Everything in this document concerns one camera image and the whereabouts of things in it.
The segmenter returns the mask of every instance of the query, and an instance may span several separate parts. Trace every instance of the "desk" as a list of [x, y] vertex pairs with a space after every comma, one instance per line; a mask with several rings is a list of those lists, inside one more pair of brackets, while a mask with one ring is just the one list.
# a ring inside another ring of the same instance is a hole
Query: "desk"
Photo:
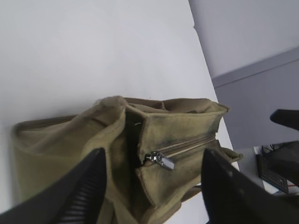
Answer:
[[[2, 1], [0, 210], [13, 204], [13, 124], [76, 114], [112, 95], [216, 101], [193, 25], [187, 0]], [[217, 137], [231, 148], [223, 121]], [[168, 223], [206, 221], [199, 194]]]

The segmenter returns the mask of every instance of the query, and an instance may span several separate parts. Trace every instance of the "zipper pull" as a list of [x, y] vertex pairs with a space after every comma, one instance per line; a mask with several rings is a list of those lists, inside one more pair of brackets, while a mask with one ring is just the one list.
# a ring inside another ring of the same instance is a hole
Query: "zipper pull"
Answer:
[[174, 162], [159, 152], [152, 152], [150, 154], [145, 155], [145, 160], [157, 163], [167, 170], [174, 169]]

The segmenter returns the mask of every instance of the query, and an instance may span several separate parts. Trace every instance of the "bag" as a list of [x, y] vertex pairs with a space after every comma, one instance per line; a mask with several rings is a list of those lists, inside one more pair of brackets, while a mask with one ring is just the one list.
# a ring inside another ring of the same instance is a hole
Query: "bag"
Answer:
[[22, 200], [102, 147], [107, 190], [98, 223], [161, 224], [200, 192], [205, 148], [241, 159], [215, 139], [227, 111], [209, 99], [110, 97], [77, 116], [19, 123], [12, 140]]

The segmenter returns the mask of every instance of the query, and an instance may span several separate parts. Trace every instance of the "bag pocket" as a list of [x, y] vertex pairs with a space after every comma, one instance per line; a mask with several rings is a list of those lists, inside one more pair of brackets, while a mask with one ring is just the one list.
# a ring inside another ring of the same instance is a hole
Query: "bag pocket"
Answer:
[[200, 183], [203, 152], [220, 150], [215, 135], [199, 137], [156, 150], [145, 156], [144, 165], [136, 169], [142, 187], [153, 206], [167, 203]]

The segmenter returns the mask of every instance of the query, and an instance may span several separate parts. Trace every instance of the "olive green bag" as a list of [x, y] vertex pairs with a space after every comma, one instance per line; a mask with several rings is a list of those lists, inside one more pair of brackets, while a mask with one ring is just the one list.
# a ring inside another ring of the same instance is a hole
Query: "olive green bag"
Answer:
[[228, 108], [209, 99], [110, 97], [77, 116], [27, 121], [12, 139], [22, 200], [43, 191], [95, 148], [104, 148], [107, 190], [99, 224], [161, 224], [200, 192], [205, 148], [229, 162], [215, 133]]

